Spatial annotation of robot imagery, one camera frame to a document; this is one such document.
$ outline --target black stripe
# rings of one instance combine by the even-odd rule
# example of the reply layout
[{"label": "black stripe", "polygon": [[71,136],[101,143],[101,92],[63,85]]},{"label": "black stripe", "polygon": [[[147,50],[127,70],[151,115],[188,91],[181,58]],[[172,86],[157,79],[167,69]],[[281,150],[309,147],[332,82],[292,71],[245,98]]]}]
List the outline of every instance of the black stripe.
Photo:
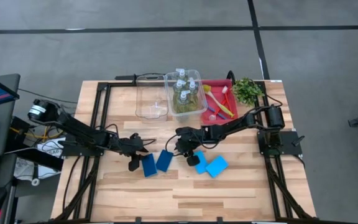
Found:
[{"label": "black stripe", "polygon": [[183,31],[242,31],[251,26],[194,26],[194,27],[134,27],[134,28],[89,28],[89,29],[29,29],[0,30],[0,34],[82,34],[121,32],[183,32]]},{"label": "black stripe", "polygon": [[259,30],[358,30],[358,26],[261,26]]},{"label": "black stripe", "polygon": [[255,12],[255,6],[254,2],[252,0],[248,0],[248,6],[249,6],[249,12],[251,14],[252,19],[252,27],[254,28],[254,36],[256,41],[256,47],[258,50],[258,55],[260,59],[260,63],[262,64],[262,73],[263,73],[263,79],[269,80],[270,75],[269,71],[267,69],[267,62],[265,57],[265,51],[264,46],[262,44],[262,38],[260,37],[259,27],[258,27],[258,20],[256,19],[256,12]]}]

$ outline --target leafy plant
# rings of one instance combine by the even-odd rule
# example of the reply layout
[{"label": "leafy plant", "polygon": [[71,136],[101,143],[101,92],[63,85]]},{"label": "leafy plant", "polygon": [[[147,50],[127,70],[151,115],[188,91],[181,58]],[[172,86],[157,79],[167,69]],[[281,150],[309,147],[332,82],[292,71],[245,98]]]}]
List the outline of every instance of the leafy plant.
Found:
[{"label": "leafy plant", "polygon": [[239,102],[250,106],[254,105],[257,96],[264,96],[259,86],[249,78],[236,80],[236,84],[234,84],[232,90]]}]

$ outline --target pink object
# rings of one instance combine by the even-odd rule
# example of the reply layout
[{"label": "pink object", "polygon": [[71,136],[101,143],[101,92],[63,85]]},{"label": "pink object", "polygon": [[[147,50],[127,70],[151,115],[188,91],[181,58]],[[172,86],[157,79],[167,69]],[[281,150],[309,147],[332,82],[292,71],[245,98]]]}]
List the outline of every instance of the pink object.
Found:
[{"label": "pink object", "polygon": [[[216,105],[216,103],[210,98],[207,97],[206,101],[209,107],[215,110],[215,113],[213,113],[210,110],[205,111],[201,114],[201,121],[203,124],[225,124],[229,121],[232,121],[233,119],[238,118],[238,112],[237,112],[237,105],[236,105],[236,99],[233,95],[233,92],[230,90],[232,88],[231,80],[224,79],[224,80],[202,80],[202,83],[205,85],[211,86],[211,92],[215,96],[218,102],[222,102],[222,105],[231,108],[231,112],[234,114],[234,117],[232,119],[222,119],[219,116],[216,116],[216,120],[210,121],[209,116],[215,113],[222,113],[227,118],[230,118],[228,114],[223,112],[220,107]],[[224,87],[227,87],[228,91],[226,92],[227,95],[227,101],[225,99],[224,94],[222,94],[222,90]]]}]

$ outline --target wooden table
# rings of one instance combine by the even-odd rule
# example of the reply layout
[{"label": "wooden table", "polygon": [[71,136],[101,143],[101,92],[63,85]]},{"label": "wooden table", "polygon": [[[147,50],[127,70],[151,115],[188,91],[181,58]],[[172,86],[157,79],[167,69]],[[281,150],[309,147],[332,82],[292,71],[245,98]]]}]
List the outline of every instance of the wooden table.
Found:
[{"label": "wooden table", "polygon": [[[85,81],[82,85],[75,118],[86,124],[90,124],[97,84],[97,81]],[[283,102],[285,129],[293,128],[283,83],[266,81],[265,84],[267,93]],[[96,125],[100,122],[103,99],[102,94]],[[250,109],[240,104],[237,106],[239,114]],[[134,132],[142,138],[157,138],[155,144],[147,146],[155,154],[155,160],[168,138],[175,134],[176,128],[200,128],[197,118],[179,123],[168,116],[167,122],[143,123],[135,115],[135,108],[136,87],[113,87],[106,125],[116,123],[122,138]],[[256,132],[256,129],[246,129],[230,135],[212,150],[200,147],[207,161],[222,155],[229,164],[215,179],[207,173],[197,174],[195,168],[189,167],[182,156],[173,158],[167,173],[158,172],[158,175],[145,178],[141,167],[134,172],[127,170],[128,157],[106,151],[99,165],[91,221],[134,222],[135,217],[142,217],[145,222],[215,221],[216,217],[223,217],[225,221],[274,220],[264,158],[259,154]],[[174,143],[170,142],[168,150],[174,149]],[[75,159],[65,159],[52,218],[62,212],[63,194]],[[67,204],[77,191],[82,161],[80,159],[75,167],[68,188]],[[282,163],[289,191],[305,211],[314,216],[302,164],[293,156],[282,156]],[[281,215],[284,217],[282,195],[278,189],[277,192]],[[83,200],[81,204],[80,217],[85,216],[86,202]]]}]

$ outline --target clear plastic container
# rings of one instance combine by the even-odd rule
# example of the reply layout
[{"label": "clear plastic container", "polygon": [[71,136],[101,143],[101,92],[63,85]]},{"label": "clear plastic container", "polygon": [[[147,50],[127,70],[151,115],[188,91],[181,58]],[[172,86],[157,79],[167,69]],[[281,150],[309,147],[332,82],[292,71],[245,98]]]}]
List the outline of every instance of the clear plastic container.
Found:
[{"label": "clear plastic container", "polygon": [[166,121],[167,95],[163,75],[144,75],[136,79],[136,116],[143,122]]},{"label": "clear plastic container", "polygon": [[[181,88],[181,91],[186,91],[186,94],[188,94],[188,97],[191,101],[191,105],[186,106],[185,109],[183,109],[183,107],[181,107],[180,109],[178,108],[177,100],[178,97],[180,97],[180,94],[178,95],[178,92],[175,92],[175,89],[177,88],[174,87],[178,83],[178,80],[181,80],[179,81],[179,85],[182,84],[183,79],[180,77],[180,71],[177,70],[177,72],[171,72],[164,76],[165,91],[167,93],[169,111],[172,116],[176,117],[176,119],[179,121],[187,120],[187,118],[191,115],[199,115],[205,112],[208,107],[200,74],[196,70],[185,70],[185,74],[185,79],[187,80],[187,82],[183,86],[183,88]],[[198,92],[196,94],[194,94],[194,91],[190,91],[190,84],[192,81],[198,88]]]}]

